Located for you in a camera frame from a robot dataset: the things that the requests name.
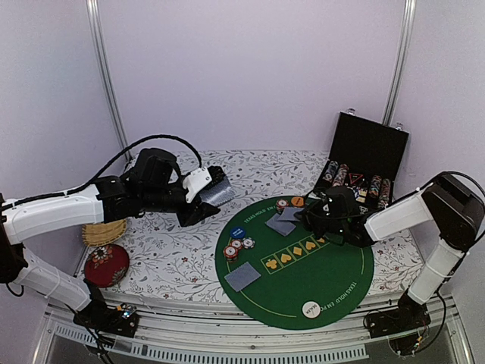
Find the blue playing card deck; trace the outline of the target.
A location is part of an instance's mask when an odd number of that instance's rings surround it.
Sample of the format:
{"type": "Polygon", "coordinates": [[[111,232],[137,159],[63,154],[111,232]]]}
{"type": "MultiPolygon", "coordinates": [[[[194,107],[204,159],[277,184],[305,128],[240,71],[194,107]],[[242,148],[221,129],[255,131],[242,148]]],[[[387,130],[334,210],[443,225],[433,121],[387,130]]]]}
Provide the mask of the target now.
{"type": "Polygon", "coordinates": [[[209,188],[208,190],[202,190],[199,195],[203,202],[215,207],[220,207],[234,199],[236,196],[236,191],[230,184],[229,178],[225,177],[217,185],[209,188]]]}

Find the orange blind button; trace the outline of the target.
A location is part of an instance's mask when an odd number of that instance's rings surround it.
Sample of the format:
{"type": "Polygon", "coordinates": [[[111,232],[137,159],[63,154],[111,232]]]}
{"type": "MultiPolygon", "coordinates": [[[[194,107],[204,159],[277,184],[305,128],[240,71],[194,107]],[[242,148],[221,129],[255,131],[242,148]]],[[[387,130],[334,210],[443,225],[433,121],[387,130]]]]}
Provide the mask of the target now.
{"type": "Polygon", "coordinates": [[[295,207],[303,207],[305,205],[305,198],[302,196],[294,196],[290,202],[295,207]]]}

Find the blue blind button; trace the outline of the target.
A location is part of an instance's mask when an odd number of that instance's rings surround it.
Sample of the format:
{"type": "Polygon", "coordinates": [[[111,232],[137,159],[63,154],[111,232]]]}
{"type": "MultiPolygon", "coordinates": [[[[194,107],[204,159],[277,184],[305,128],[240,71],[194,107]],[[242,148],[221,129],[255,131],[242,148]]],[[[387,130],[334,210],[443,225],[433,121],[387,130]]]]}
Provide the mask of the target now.
{"type": "Polygon", "coordinates": [[[246,230],[243,227],[232,227],[230,229],[230,237],[235,240],[241,240],[246,236],[246,230]]]}

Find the single red five chip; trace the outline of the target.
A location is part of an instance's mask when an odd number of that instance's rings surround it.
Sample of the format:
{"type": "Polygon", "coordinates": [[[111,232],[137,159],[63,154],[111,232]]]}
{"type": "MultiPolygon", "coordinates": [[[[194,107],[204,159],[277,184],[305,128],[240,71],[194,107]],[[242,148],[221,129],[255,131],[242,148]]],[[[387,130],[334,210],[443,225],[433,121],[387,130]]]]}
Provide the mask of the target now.
{"type": "Polygon", "coordinates": [[[230,246],[234,247],[237,250],[241,250],[243,248],[243,243],[241,240],[232,240],[230,242],[230,246]]]}

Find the white dealer button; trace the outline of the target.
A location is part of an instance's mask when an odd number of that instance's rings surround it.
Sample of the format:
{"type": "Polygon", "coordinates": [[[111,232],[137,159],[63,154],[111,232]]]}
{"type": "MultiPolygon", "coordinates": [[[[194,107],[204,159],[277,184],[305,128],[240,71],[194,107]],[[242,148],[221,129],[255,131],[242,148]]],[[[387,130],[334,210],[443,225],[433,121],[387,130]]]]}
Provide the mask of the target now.
{"type": "Polygon", "coordinates": [[[316,319],[321,314],[321,305],[315,301],[307,301],[302,305],[302,314],[307,319],[316,319]]]}

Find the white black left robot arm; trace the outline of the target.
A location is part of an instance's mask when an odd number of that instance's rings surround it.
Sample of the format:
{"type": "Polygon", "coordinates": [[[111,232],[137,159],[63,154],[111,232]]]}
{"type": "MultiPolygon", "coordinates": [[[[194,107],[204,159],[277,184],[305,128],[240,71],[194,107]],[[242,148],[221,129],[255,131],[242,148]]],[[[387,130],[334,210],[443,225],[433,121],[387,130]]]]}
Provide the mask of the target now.
{"type": "Polygon", "coordinates": [[[184,174],[177,157],[163,149],[142,149],[121,176],[104,176],[102,167],[71,190],[1,201],[1,283],[29,287],[62,302],[85,328],[132,337],[137,314],[108,308],[101,291],[87,279],[71,277],[42,261],[23,242],[31,237],[82,224],[139,218],[147,212],[174,213],[180,226],[192,226],[220,209],[201,194],[225,178],[218,166],[184,174]]]}

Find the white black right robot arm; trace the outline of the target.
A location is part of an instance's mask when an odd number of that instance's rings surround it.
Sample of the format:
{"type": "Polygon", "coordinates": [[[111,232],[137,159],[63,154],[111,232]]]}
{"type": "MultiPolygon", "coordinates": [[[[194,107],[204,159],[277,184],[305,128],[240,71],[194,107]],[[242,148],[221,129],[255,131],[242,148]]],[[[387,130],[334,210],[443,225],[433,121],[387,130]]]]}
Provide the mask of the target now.
{"type": "Polygon", "coordinates": [[[461,172],[443,171],[423,187],[375,211],[361,212],[348,187],[331,187],[296,217],[317,238],[340,235],[344,242],[368,247],[405,229],[432,221],[438,243],[419,275],[399,298],[397,307],[369,314],[364,325],[372,337],[398,334],[430,324],[427,301],[437,294],[483,236],[484,195],[459,179],[461,172]]]}

